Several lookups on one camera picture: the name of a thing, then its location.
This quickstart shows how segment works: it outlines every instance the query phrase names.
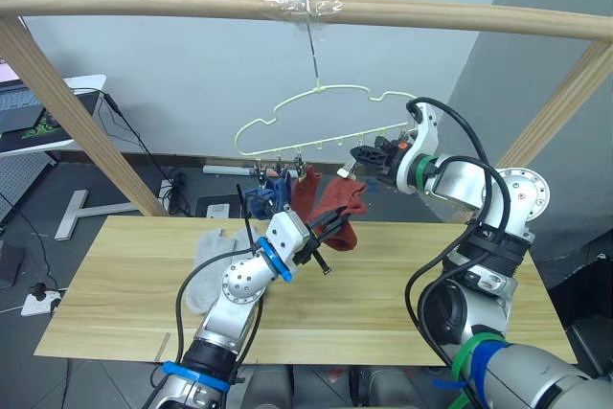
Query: gray wall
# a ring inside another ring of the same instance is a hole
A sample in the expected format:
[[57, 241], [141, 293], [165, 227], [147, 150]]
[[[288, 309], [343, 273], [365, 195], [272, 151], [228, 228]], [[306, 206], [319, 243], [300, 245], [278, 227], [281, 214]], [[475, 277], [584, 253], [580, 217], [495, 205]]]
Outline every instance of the gray wall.
[[[496, 4], [611, 14], [613, 0], [495, 0]], [[588, 43], [513, 34], [480, 34], [449, 103], [470, 121], [495, 164], [551, 96]], [[551, 187], [546, 212], [532, 225], [534, 255], [559, 257], [613, 228], [612, 80], [534, 159]], [[442, 150], [471, 152], [450, 120]], [[449, 217], [449, 210], [435, 211]]]
[[[315, 84], [307, 34], [293, 24], [152, 17], [39, 17], [28, 23], [62, 74], [108, 75], [107, 90], [154, 152], [238, 156], [233, 140], [240, 126], [269, 118], [277, 103]], [[323, 83], [443, 99], [476, 37], [365, 26], [315, 33]], [[283, 115], [283, 125], [254, 130], [245, 141], [255, 150], [273, 148], [406, 120], [398, 100], [375, 104], [349, 92], [315, 97]], [[349, 154], [345, 145], [312, 148], [305, 157], [344, 160]]]

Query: wooden frame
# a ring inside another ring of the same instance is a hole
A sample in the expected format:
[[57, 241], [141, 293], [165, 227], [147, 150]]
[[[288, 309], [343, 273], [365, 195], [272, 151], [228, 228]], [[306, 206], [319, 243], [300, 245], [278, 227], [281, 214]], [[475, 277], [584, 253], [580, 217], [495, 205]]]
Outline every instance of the wooden frame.
[[145, 216], [166, 213], [19, 23], [18, 16], [135, 14], [318, 22], [549, 35], [594, 42], [501, 159], [525, 167], [613, 71], [613, 18], [567, 11], [410, 0], [0, 0], [0, 55]]

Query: red sock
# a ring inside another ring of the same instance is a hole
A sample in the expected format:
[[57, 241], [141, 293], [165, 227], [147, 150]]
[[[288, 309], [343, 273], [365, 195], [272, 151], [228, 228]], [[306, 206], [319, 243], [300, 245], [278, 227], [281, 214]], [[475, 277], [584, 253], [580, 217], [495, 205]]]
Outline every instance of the red sock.
[[[326, 187], [324, 196], [322, 196], [317, 208], [313, 210], [308, 219], [313, 220], [317, 216], [335, 210], [341, 206], [347, 207], [342, 213], [343, 216], [366, 214], [368, 209], [360, 199], [360, 195], [364, 193], [365, 190], [366, 184], [363, 182], [335, 177]], [[316, 230], [318, 233], [322, 232], [321, 228], [317, 228]], [[349, 222], [345, 222], [338, 233], [326, 240], [325, 243], [330, 248], [336, 249], [337, 251], [350, 251], [357, 244], [357, 236], [353, 231], [352, 225], [349, 224]]]
[[305, 177], [302, 179], [298, 178], [294, 182], [294, 187], [291, 191], [291, 209], [304, 222], [307, 221], [308, 215], [310, 215], [310, 211], [313, 209], [315, 193], [321, 178], [322, 174], [320, 172], [315, 172], [314, 167], [307, 165]]

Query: wooden table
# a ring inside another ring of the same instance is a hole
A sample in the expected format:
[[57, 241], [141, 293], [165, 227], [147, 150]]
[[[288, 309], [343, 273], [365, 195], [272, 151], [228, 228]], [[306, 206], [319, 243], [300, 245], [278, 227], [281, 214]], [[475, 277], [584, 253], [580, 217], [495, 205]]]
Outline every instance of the wooden table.
[[[257, 222], [261, 233], [265, 223]], [[92, 359], [174, 359], [173, 304], [208, 230], [242, 228], [239, 219], [111, 216], [70, 284], [35, 354]], [[404, 306], [409, 276], [464, 229], [456, 224], [355, 222], [357, 248], [323, 248], [332, 267], [314, 262], [294, 282], [269, 286], [251, 363], [433, 365], [439, 359]], [[530, 257], [508, 338], [575, 361]], [[186, 342], [201, 321], [184, 306]]]

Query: laptop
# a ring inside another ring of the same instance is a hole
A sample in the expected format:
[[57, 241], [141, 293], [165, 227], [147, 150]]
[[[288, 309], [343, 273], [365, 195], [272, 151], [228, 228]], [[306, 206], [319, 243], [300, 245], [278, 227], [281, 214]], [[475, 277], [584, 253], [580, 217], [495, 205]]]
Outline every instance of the laptop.
[[44, 106], [0, 58], [0, 133], [36, 125]]

